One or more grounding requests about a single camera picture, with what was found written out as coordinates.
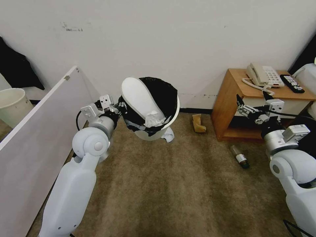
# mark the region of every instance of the wooden nightstand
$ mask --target wooden nightstand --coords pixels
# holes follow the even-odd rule
[[[289,74],[287,71],[277,71],[281,74]],[[229,140],[234,138],[261,139],[259,129],[247,129],[229,127],[234,116],[239,116],[237,111],[236,94],[239,94],[245,104],[250,106],[262,106],[265,103],[262,92],[242,82],[242,78],[249,78],[245,69],[228,69],[221,89],[217,96],[211,117],[214,130],[218,140]],[[303,87],[305,93],[292,92],[287,86],[272,88],[275,99],[284,101],[283,113],[299,114],[316,96],[307,88]]]

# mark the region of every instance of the white telephone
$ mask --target white telephone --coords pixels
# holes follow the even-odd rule
[[[256,86],[283,87],[284,83],[279,74],[271,66],[261,66],[251,63],[247,66],[247,75]]]

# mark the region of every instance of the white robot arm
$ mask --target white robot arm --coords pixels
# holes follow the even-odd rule
[[[109,108],[110,113],[119,113],[112,104]],[[78,131],[72,140],[77,156],[62,167],[56,179],[44,209],[39,237],[71,235],[80,224],[90,200],[96,181],[95,168],[108,156],[107,150],[117,121],[107,116],[99,117],[103,112],[95,104],[81,108],[81,112],[88,119],[90,127]]]
[[[237,95],[237,111],[262,126],[261,136],[266,143],[270,169],[286,192],[287,206],[302,236],[316,236],[316,187],[312,182],[316,179],[316,160],[296,150],[298,141],[310,131],[303,124],[284,129],[278,115],[284,102],[273,99],[265,92],[264,96],[266,105],[253,108],[244,105]],[[300,186],[306,183],[311,184],[310,188]]]

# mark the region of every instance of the crumpled tissue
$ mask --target crumpled tissue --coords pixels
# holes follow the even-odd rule
[[[174,139],[174,133],[171,127],[168,127],[166,132],[162,135],[161,138],[164,138],[168,143]]]
[[[148,128],[159,127],[164,124],[165,120],[165,117],[161,118],[161,113],[158,113],[157,111],[153,110],[146,115],[144,125]]]

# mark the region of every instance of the black remote control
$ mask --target black remote control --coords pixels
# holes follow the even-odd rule
[[[291,77],[290,75],[280,75],[281,80],[287,85],[294,93],[304,93],[304,89]]]

